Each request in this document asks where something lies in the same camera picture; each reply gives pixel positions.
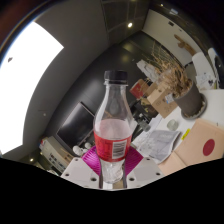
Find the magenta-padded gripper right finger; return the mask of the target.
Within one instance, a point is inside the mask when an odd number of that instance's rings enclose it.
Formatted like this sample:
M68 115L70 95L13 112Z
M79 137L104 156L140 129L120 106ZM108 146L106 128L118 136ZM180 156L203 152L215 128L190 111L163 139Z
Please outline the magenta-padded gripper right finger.
M131 147L124 162L124 187L143 187L164 177L157 164L150 157L143 157Z

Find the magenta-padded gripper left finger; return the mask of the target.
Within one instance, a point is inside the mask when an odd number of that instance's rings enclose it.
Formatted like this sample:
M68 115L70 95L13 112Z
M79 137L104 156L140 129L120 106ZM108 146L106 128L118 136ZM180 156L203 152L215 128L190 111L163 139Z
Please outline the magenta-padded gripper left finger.
M100 188L100 160L93 146L81 158L74 157L61 177L84 188Z

